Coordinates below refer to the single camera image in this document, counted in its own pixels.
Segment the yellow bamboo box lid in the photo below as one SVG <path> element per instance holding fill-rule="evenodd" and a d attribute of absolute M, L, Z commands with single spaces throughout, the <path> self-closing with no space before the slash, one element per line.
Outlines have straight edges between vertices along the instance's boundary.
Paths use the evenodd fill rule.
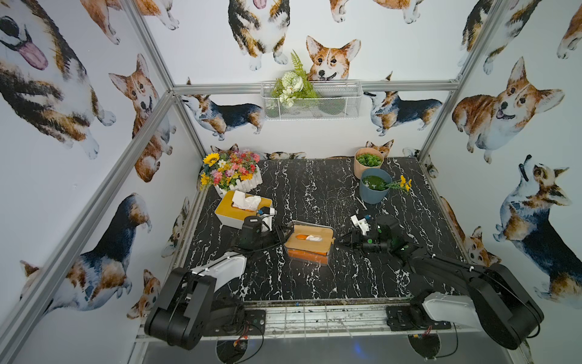
<path fill-rule="evenodd" d="M 273 206 L 273 202 L 270 199 L 265 197 L 259 197 L 261 202 L 258 204 L 257 208 L 254 210 L 251 209 L 239 209 L 234 205 L 234 197 L 236 194 L 244 195 L 245 198 L 255 198 L 255 195 L 246 194 L 240 191 L 228 191 L 225 197 L 221 200 L 218 208 L 215 210 L 215 214 L 217 216 L 226 216 L 230 218 L 235 218 L 239 220 L 244 220 L 245 217 L 256 215 L 257 211 L 263 207 L 271 207 Z"/>

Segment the clear plastic box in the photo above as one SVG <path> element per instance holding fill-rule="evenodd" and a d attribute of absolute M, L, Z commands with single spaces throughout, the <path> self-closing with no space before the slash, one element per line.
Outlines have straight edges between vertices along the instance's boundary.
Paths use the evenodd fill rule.
<path fill-rule="evenodd" d="M 284 244 L 289 257 L 303 262 L 328 265 L 333 253 L 335 230 L 304 221 L 292 221 L 293 233 Z"/>

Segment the light wooden lid board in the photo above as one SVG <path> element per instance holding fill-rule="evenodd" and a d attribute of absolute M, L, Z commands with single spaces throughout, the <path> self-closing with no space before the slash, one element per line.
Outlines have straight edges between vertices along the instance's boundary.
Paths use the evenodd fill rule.
<path fill-rule="evenodd" d="M 284 244 L 287 249 L 327 256 L 334 243 L 331 227 L 296 222 L 293 233 Z"/>

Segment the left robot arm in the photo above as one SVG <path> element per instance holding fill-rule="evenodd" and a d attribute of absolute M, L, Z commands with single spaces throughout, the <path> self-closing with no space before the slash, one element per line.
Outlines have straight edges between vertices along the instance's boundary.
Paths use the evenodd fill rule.
<path fill-rule="evenodd" d="M 195 268 L 174 269 L 145 321 L 145 334 L 186 350 L 206 335 L 247 336 L 253 320 L 242 302 L 216 300 L 215 292 L 242 277 L 253 256 L 283 246 L 293 234 L 292 225 L 267 224 L 268 218 L 245 218 L 223 256 Z"/>

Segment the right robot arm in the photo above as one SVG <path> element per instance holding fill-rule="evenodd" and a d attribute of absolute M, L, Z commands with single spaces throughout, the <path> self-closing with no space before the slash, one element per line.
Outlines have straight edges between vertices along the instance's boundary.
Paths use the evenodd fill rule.
<path fill-rule="evenodd" d="M 387 255 L 411 273 L 441 281 L 456 291 L 453 295 L 422 291 L 411 299 L 408 309 L 389 312 L 392 330 L 461 324 L 482 330 L 509 350 L 518 349 L 540 333 L 544 320 L 541 308 L 504 265 L 472 265 L 431 253 L 407 241 L 390 215 L 353 215 L 350 221 L 353 230 L 337 241 L 342 248 Z"/>

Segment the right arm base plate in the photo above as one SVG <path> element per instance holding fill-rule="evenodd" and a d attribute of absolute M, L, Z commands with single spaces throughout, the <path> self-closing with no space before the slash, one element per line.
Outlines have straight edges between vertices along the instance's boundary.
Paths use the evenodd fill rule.
<path fill-rule="evenodd" d="M 387 306 L 386 323 L 393 332 L 448 330 L 450 322 L 435 321 L 421 306 Z"/>

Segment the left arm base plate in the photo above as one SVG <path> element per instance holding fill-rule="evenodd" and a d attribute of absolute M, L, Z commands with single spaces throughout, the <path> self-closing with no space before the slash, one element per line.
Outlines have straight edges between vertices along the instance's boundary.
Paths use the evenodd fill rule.
<path fill-rule="evenodd" d="M 218 309 L 211 312 L 203 336 L 261 336 L 265 332 L 266 315 L 267 312 L 263 309 Z"/>

